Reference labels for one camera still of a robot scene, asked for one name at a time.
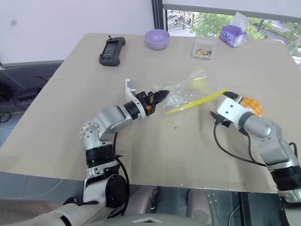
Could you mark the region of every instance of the black controller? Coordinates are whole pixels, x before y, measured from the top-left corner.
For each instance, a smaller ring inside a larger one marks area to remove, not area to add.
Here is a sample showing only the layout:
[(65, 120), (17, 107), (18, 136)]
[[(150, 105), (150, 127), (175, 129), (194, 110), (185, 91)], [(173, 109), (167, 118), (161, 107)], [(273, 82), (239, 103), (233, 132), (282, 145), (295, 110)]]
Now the black controller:
[(99, 56), (99, 63), (104, 66), (118, 66), (120, 64), (119, 55), (126, 40), (124, 37), (116, 37), (107, 40), (107, 44), (103, 49), (103, 53)]

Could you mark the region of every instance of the silver arm segment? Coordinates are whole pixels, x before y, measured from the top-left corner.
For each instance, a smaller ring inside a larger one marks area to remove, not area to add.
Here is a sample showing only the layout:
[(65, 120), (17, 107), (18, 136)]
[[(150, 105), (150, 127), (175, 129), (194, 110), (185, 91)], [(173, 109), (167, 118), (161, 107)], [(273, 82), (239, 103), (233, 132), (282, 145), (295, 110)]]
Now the silver arm segment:
[(80, 129), (79, 138), (84, 149), (105, 145), (112, 136), (132, 124), (133, 119), (123, 105), (112, 106), (102, 110), (92, 121), (86, 122)]
[(269, 171), (299, 165), (291, 147), (282, 138), (280, 126), (275, 122), (252, 115), (243, 123), (243, 128), (256, 141)]

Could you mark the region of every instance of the tree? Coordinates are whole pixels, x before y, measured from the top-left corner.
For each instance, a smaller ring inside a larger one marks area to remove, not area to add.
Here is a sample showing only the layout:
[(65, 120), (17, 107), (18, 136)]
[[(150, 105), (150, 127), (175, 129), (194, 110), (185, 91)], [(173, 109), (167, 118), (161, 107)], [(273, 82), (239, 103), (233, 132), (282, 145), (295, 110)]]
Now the tree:
[[(191, 33), (198, 37), (216, 37), (219, 36), (223, 26), (231, 23), (234, 16), (200, 13), (191, 23)], [(247, 32), (249, 37), (254, 39), (263, 39), (264, 36), (256, 31), (255, 26), (249, 25)]]
[(284, 32), (284, 36), (287, 40), (286, 46), (288, 50), (293, 53), (297, 47), (301, 45), (301, 24), (286, 23), (285, 26), (289, 29)]
[(192, 12), (186, 12), (186, 11), (177, 11), (177, 20), (178, 24), (182, 26), (183, 30), (185, 29), (186, 21), (185, 21), (185, 16), (191, 16)]
[(256, 29), (254, 25), (249, 25), (246, 32), (248, 32), (249, 37), (253, 39), (265, 39), (265, 36), (262, 36)]
[(260, 28), (261, 28), (261, 25), (262, 25), (263, 21), (264, 21), (264, 19), (261, 19), (261, 21), (260, 21), (260, 23), (259, 23), (259, 25), (258, 25), (257, 32), (259, 32), (259, 31), (260, 31)]

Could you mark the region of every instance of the window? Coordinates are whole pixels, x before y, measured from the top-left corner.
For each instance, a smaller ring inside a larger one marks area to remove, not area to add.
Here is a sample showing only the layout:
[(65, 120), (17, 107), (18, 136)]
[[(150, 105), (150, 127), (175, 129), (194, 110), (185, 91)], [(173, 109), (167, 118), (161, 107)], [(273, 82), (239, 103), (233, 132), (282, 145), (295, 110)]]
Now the window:
[[(218, 37), (234, 16), (167, 10), (167, 28), (172, 36)], [(301, 62), (301, 24), (250, 18), (247, 29), (253, 39), (281, 40), (296, 63)]]

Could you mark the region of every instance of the black cable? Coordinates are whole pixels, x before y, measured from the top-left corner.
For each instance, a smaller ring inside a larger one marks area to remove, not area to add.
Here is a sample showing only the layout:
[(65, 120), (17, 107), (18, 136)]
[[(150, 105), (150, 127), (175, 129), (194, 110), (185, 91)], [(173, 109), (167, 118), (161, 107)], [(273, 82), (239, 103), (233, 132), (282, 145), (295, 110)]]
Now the black cable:
[(44, 82), (48, 82), (46, 79), (44, 79), (43, 77), (39, 76), (39, 75), (36, 75), (36, 78), (39, 78), (39, 79), (42, 79)]
[(18, 105), (16, 104), (16, 100), (17, 100), (17, 97), (15, 97), (15, 99), (14, 99), (14, 101), (13, 101), (14, 105), (15, 105), (16, 107), (22, 109), (23, 111), (26, 111), (26, 110), (27, 110), (26, 108), (22, 108), (22, 107), (20, 107), (20, 106), (18, 106)]
[(265, 166), (265, 165), (263, 165), (263, 164), (261, 164), (261, 163), (257, 163), (257, 162), (254, 162), (254, 161), (252, 161), (252, 160), (248, 160), (248, 159), (244, 159), (244, 158), (238, 157), (238, 156), (236, 156), (236, 155), (234, 155), (234, 154), (232, 154), (232, 153), (226, 151), (226, 150), (220, 145), (220, 143), (219, 143), (218, 140), (217, 140), (217, 137), (216, 137), (216, 127), (217, 127), (217, 123), (214, 124), (213, 136), (214, 136), (214, 139), (215, 139), (215, 142), (216, 142), (217, 146), (218, 146), (222, 151), (224, 151), (224, 152), (227, 153), (228, 155), (232, 156), (233, 158), (239, 159), (239, 160), (241, 160), (241, 161), (245, 161), (245, 162), (248, 162), (248, 163), (256, 164), (256, 165), (259, 165), (259, 166)]
[[(7, 115), (8, 118), (7, 118), (6, 120), (4, 120), (4, 121), (1, 121), (1, 118), (2, 118), (4, 115)], [(10, 119), (11, 119), (11, 113), (2, 113), (2, 114), (0, 114), (0, 123), (5, 123), (5, 122), (9, 121)]]
[[(116, 153), (116, 140), (117, 140), (117, 134), (118, 134), (118, 132), (115, 133), (115, 136), (114, 136), (114, 142), (113, 142), (113, 151), (114, 151), (114, 153)], [(130, 180), (129, 180), (129, 178), (128, 178), (127, 170), (126, 170), (125, 166), (123, 165), (123, 163), (119, 160), (119, 157), (121, 157), (121, 156), (120, 156), (120, 155), (117, 155), (117, 156), (115, 157), (115, 160), (116, 160), (116, 161), (118, 162), (118, 164), (121, 166), (121, 168), (122, 168), (122, 170), (123, 170), (123, 172), (124, 172), (124, 175), (125, 175), (125, 177), (126, 177), (126, 182), (127, 182), (127, 196), (126, 196), (126, 201), (125, 201), (125, 203), (124, 203), (124, 207), (123, 207), (121, 210), (119, 210), (117, 213), (114, 213), (114, 214), (112, 215), (112, 213), (115, 212), (115, 210), (116, 210), (117, 208), (114, 209), (114, 210), (111, 212), (111, 214), (108, 216), (108, 218), (114, 218), (114, 217), (118, 216), (119, 214), (120, 214), (121, 216), (123, 216), (123, 215), (125, 214), (125, 212), (126, 212), (127, 205), (128, 205), (128, 201), (129, 201), (129, 198), (130, 198)]]
[(256, 161), (256, 160), (253, 158), (252, 152), (251, 152), (251, 138), (250, 138), (250, 135), (249, 135), (248, 133), (246, 133), (246, 137), (248, 138), (248, 151), (249, 151), (249, 156), (250, 156), (250, 158), (252, 159), (253, 162), (258, 163), (258, 165), (260, 165), (260, 166), (265, 166), (265, 164), (262, 164), (262, 163)]
[(290, 142), (289, 143), (289, 146), (293, 145), (293, 150), (294, 150), (294, 153), (296, 155), (296, 157), (298, 158), (298, 153), (297, 153), (297, 145), (295, 142)]

